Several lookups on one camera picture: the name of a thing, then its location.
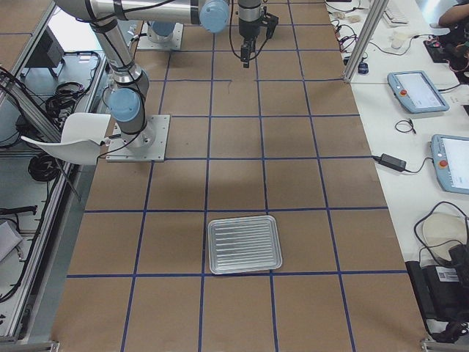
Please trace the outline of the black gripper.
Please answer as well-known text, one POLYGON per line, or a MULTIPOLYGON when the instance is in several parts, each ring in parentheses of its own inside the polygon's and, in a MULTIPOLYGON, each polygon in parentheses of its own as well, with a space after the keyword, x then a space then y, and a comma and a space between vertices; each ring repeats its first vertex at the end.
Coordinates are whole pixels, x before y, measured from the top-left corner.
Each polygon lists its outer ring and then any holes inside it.
POLYGON ((256 39, 260 29, 266 28, 266 40, 270 40, 278 25, 278 17, 267 10, 239 10, 238 26, 239 33, 243 38, 240 47, 240 61, 244 68, 250 67, 250 61, 256 52, 256 39))

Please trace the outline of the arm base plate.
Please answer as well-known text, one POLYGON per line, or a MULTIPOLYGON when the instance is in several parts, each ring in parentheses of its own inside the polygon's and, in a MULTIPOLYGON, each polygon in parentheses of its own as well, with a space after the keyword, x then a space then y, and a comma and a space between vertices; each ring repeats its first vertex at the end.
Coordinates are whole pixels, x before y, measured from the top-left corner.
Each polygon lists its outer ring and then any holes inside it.
POLYGON ((117 122, 113 134, 120 137, 112 139, 108 153, 104 155, 107 162, 163 162, 169 135, 170 115, 149 115, 145 129, 136 137, 121 132, 117 122))
POLYGON ((137 49, 142 51, 179 51, 184 26, 181 23, 145 22, 137 49))

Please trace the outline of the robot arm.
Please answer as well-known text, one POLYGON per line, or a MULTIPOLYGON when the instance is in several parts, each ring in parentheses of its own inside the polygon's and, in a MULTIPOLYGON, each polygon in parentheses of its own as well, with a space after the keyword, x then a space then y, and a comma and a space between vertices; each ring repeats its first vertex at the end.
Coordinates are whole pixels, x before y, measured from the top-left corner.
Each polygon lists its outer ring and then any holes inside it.
POLYGON ((117 86, 108 108, 120 128, 122 143, 132 149, 151 145, 155 132, 145 112, 149 78, 135 62, 119 21, 148 21, 164 32, 178 23, 189 23, 217 34, 231 28, 237 15, 243 42, 236 56, 244 67, 260 53, 256 48, 260 29, 265 28, 266 38, 271 39, 278 25, 278 17, 260 1, 57 1, 56 5, 88 23, 104 50, 117 86))

